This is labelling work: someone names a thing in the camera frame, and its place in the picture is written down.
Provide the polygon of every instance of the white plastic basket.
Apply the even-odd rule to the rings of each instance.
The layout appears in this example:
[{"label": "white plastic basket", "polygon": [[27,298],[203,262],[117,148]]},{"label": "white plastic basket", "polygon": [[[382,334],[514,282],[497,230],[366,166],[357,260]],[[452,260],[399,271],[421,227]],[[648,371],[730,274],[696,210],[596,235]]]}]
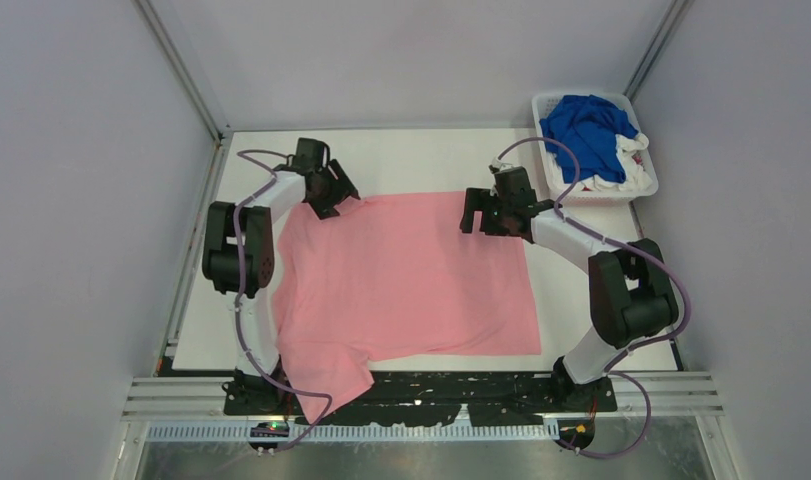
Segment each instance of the white plastic basket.
[{"label": "white plastic basket", "polygon": [[[623,95],[603,92],[549,92],[535,95],[532,99],[532,113],[535,117],[535,128],[537,129],[538,136],[543,136],[543,129],[540,128],[540,119],[546,118],[549,112],[564,98],[564,95],[591,94],[602,97],[622,110],[625,110],[632,125],[643,132],[640,125],[638,125],[638,118],[635,116],[635,110],[632,108],[632,102]],[[567,185],[564,183],[561,167],[555,163],[551,154],[547,154],[546,145],[542,142],[540,143],[539,151],[541,161],[543,162],[543,171],[546,175],[546,185],[549,187],[549,198],[555,200],[567,189]],[[613,205],[615,203],[628,203],[635,198],[652,195],[658,191],[658,177],[655,176],[655,168],[652,166],[652,159],[649,158],[649,152],[643,150],[640,152],[640,156],[644,170],[652,179],[652,184],[645,190],[635,192],[572,192],[567,195],[563,203],[566,205]]]}]

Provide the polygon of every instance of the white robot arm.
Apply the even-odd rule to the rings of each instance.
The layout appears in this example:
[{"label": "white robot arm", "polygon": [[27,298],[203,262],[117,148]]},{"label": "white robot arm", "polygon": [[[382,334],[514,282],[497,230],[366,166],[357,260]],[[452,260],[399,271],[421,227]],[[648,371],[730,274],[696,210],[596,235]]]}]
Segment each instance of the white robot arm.
[{"label": "white robot arm", "polygon": [[[593,326],[579,344],[553,366],[558,397],[572,395],[602,379],[609,366],[634,341],[658,334],[675,323],[678,306],[667,274],[641,256],[598,240],[571,225],[553,208],[537,201],[522,167],[491,167],[492,189],[469,188],[461,231],[472,233],[475,212],[486,235],[518,236],[548,248],[588,274]],[[573,223],[584,225],[578,220]],[[628,243],[661,260],[655,242]],[[629,290],[626,279],[637,280]]]},{"label": "white robot arm", "polygon": [[[243,235],[246,258],[245,297],[241,297],[239,324],[232,321],[235,330],[244,333],[246,348],[256,356],[261,368],[267,372],[276,369],[279,360],[275,338],[268,329],[269,308],[267,291],[275,266],[275,242],[272,226],[293,206],[307,202],[324,220],[339,215],[335,206],[347,197],[359,198],[349,177],[337,160],[330,160],[329,147],[320,141],[300,138],[296,154],[287,163],[277,166],[277,181],[240,211],[240,230]],[[236,206],[214,202],[208,209],[202,271],[222,293],[237,292],[240,271],[237,243],[232,224]],[[240,338],[235,331],[235,338]],[[235,380],[241,384],[259,379],[246,351],[238,341]]]}]

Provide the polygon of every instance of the purple cable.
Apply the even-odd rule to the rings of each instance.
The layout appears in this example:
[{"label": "purple cable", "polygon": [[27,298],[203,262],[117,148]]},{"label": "purple cable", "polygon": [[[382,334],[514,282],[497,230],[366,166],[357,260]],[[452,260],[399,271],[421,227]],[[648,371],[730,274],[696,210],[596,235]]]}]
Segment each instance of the purple cable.
[{"label": "purple cable", "polygon": [[[573,151],[570,150],[566,145],[564,145],[563,143],[559,142],[558,140],[554,140],[552,138],[528,137],[528,138],[524,138],[522,140],[518,140],[518,141],[514,142],[513,144],[511,144],[511,146],[509,146],[508,148],[503,150],[502,153],[499,154],[499,157],[497,157],[497,159],[502,160],[502,158],[505,155],[507,155],[508,152],[510,152],[511,150],[517,148],[518,146],[520,146],[520,145],[522,145],[524,143],[529,143],[529,142],[544,142],[544,143],[550,143],[552,145],[555,145],[556,147],[558,147],[558,148],[564,150],[565,152],[567,152],[567,154],[573,160],[573,166],[575,167],[575,170],[576,170],[575,175],[573,176],[573,183],[571,183],[570,186],[567,187],[567,189],[564,190],[561,193],[561,195],[559,195],[558,198],[555,200],[555,206],[553,207],[553,209],[555,210],[555,214],[558,215],[559,218],[561,218],[565,222],[569,223],[570,225],[572,225],[573,227],[575,227],[579,231],[587,234],[588,236],[593,237],[593,238],[595,238],[597,240],[600,240],[603,243],[606,243],[606,244],[611,245],[613,247],[622,248],[622,249],[624,249],[626,251],[629,251],[629,252],[631,252],[631,253],[633,253],[635,255],[638,255],[639,257],[642,257],[644,260],[652,263],[658,269],[660,269],[665,274],[667,274],[668,277],[670,277],[670,280],[672,280],[673,284],[676,285],[676,289],[679,291],[679,295],[682,297],[682,303],[684,304],[685,312],[684,312],[684,315],[682,315],[682,321],[679,322],[679,326],[677,326],[672,332],[667,333],[665,335],[662,335],[660,337],[649,338],[649,339],[642,340],[640,342],[634,343],[632,345],[629,345],[625,350],[620,352],[616,357],[614,357],[613,360],[611,360],[605,366],[605,372],[606,373],[612,373],[612,374],[617,375],[619,377],[623,377],[626,380],[628,380],[628,381],[632,382],[633,384],[635,384],[636,387],[638,387],[638,389],[641,391],[641,394],[644,397],[644,401],[646,402],[646,420],[644,421],[643,429],[641,430],[641,434],[638,436],[637,440],[635,440],[634,443],[632,443],[629,447],[627,447],[624,450],[621,450],[621,451],[616,452],[616,453],[596,453],[596,452],[588,452],[588,451],[585,451],[585,450],[579,450],[578,453],[580,455],[582,455],[582,456],[585,456],[585,457],[597,458],[597,459],[611,459],[611,458],[621,457],[621,456],[631,452],[632,450],[634,450],[640,444],[641,440],[643,440],[643,438],[646,436],[647,430],[649,430],[650,421],[652,420],[652,404],[651,404],[650,399],[649,399],[649,394],[643,388],[643,386],[640,384],[640,382],[638,382],[634,378],[626,375],[625,373],[612,372],[611,369],[614,368],[614,366],[617,365],[621,360],[626,358],[626,355],[628,355],[630,352],[633,352],[633,351],[637,350],[638,348],[641,348],[641,347],[644,347],[644,346],[647,346],[647,345],[652,345],[653,343],[658,343],[658,342],[671,340],[673,338],[676,338],[680,333],[682,333],[685,330],[685,328],[687,328],[688,322],[690,322],[690,320],[691,320],[691,312],[692,312],[691,298],[688,295],[687,288],[682,283],[682,281],[679,279],[679,277],[676,275],[676,273],[673,272],[673,270],[671,270],[661,260],[659,260],[659,259],[655,258],[653,255],[650,255],[649,253],[644,252],[643,250],[640,250],[640,249],[638,249],[636,247],[633,247],[633,246],[631,246],[629,244],[620,242],[618,240],[614,240],[612,238],[608,238],[605,235],[597,232],[596,230],[588,227],[587,225],[578,222],[574,218],[567,217],[566,215],[564,215],[564,212],[561,210],[561,201],[564,200],[564,198],[566,198],[567,195],[569,195],[570,192],[573,191],[573,189],[579,183],[579,177],[581,176],[581,166],[579,165],[579,159],[576,158],[576,155],[573,153]],[[559,443],[561,443],[563,446],[565,446],[567,448],[573,448],[572,445],[565,442],[564,440],[559,439]]]},{"label": "purple cable", "polygon": [[[626,447],[625,449],[620,450],[619,452],[615,452],[615,453],[598,453],[598,452],[589,452],[587,450],[579,449],[578,454],[583,456],[583,457],[596,458],[597,460],[610,460],[612,458],[622,457],[623,455],[626,455],[626,454],[630,453],[632,450],[638,448],[638,445],[641,444],[644,437],[646,436],[647,430],[649,429],[649,424],[652,421],[652,403],[651,403],[651,401],[649,399],[649,393],[646,391],[646,389],[643,388],[643,386],[641,386],[641,383],[638,382],[637,380],[635,380],[634,378],[626,375],[623,372],[609,372],[609,373],[611,373],[612,375],[617,375],[618,377],[623,377],[626,380],[634,383],[635,386],[638,387],[638,390],[641,391],[641,395],[644,396],[644,402],[646,403],[646,418],[644,419],[644,426],[641,429],[641,434],[638,435],[638,438],[636,438],[635,441],[632,442],[632,444],[629,445],[628,447]],[[565,442],[564,440],[559,438],[558,443],[560,443],[565,448],[569,448],[571,450],[576,450],[576,447],[573,446],[573,440],[572,439],[568,443],[568,442]]]},{"label": "purple cable", "polygon": [[303,438],[305,438],[306,435],[311,433],[311,430],[313,430],[317,426],[317,424],[320,423],[320,420],[322,420],[323,417],[325,417],[326,414],[328,414],[328,410],[329,410],[329,408],[331,408],[331,404],[334,402],[334,398],[331,395],[327,394],[327,393],[307,392],[307,391],[304,391],[304,390],[298,390],[298,389],[295,389],[295,388],[292,388],[292,387],[288,387],[287,385],[283,385],[282,383],[274,380],[272,377],[267,375],[267,373],[264,371],[264,369],[258,364],[258,361],[255,359],[255,356],[252,355],[252,352],[249,350],[249,345],[246,344],[246,339],[243,336],[243,329],[241,328],[241,324],[240,324],[240,299],[243,297],[243,293],[246,290],[246,257],[245,257],[245,252],[243,250],[243,239],[242,239],[242,236],[240,234],[240,210],[243,207],[245,207],[246,205],[248,205],[249,203],[253,202],[256,198],[261,196],[264,192],[266,192],[267,190],[272,188],[272,186],[275,185],[275,182],[277,180],[277,176],[276,176],[275,171],[273,171],[272,168],[265,165],[264,163],[261,163],[258,160],[255,160],[254,158],[249,156],[252,153],[263,153],[263,154],[268,154],[268,155],[276,155],[278,157],[284,158],[285,160],[289,160],[289,158],[290,158],[288,155],[284,155],[284,154],[278,153],[278,152],[272,152],[272,151],[269,151],[269,150],[243,150],[243,151],[237,152],[238,157],[240,157],[240,158],[242,158],[244,160],[247,160],[247,161],[249,161],[251,163],[254,163],[255,165],[258,165],[259,167],[261,167],[264,170],[268,171],[270,173],[270,175],[271,175],[271,178],[266,183],[266,185],[259,188],[252,195],[250,195],[249,197],[245,198],[243,201],[241,201],[240,203],[237,204],[237,206],[234,208],[234,214],[232,215],[232,219],[231,219],[232,222],[233,222],[233,225],[234,225],[234,235],[237,237],[237,258],[238,258],[238,260],[240,262],[240,286],[237,289],[237,296],[234,297],[234,326],[235,326],[235,329],[237,330],[237,342],[240,344],[240,349],[246,354],[246,358],[249,359],[249,363],[252,364],[252,367],[254,367],[255,370],[258,371],[258,374],[261,377],[263,377],[263,379],[266,380],[269,384],[273,385],[276,388],[284,390],[285,392],[292,393],[294,395],[302,395],[302,396],[305,396],[305,397],[315,397],[315,398],[325,398],[326,399],[326,406],[323,409],[322,413],[320,413],[320,416],[317,417],[316,420],[311,422],[311,424],[308,426],[308,428],[305,429],[304,432],[299,434],[299,436],[297,436],[293,440],[287,442],[285,445],[280,446],[280,447],[278,447],[278,448],[276,448],[274,450],[274,452],[284,452],[286,450],[290,450],[291,448],[295,447],[296,444],[299,443],[300,440],[302,440]]}]

